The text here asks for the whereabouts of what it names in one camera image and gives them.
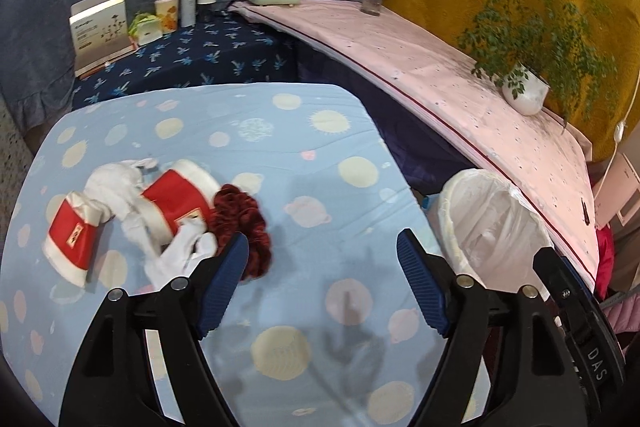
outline silver screw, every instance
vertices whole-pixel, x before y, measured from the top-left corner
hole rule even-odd
[[[184,290],[188,285],[189,280],[185,277],[177,277],[176,279],[171,281],[171,288],[176,291]]]
[[[535,299],[538,296],[538,289],[535,286],[526,284],[522,287],[522,293],[529,299]]]
[[[115,288],[113,290],[111,290],[109,292],[109,294],[107,295],[107,298],[110,301],[119,301],[120,299],[122,299],[122,296],[124,295],[123,291],[120,288]]]
[[[471,288],[474,285],[473,277],[469,277],[468,275],[458,275],[456,277],[456,282],[458,286],[463,288]]]

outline trash can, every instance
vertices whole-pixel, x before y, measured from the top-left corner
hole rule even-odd
[[[530,284],[548,298],[533,271],[533,256],[553,243],[540,215],[502,176],[483,169],[460,171],[444,185],[427,218],[456,273],[512,293]]]

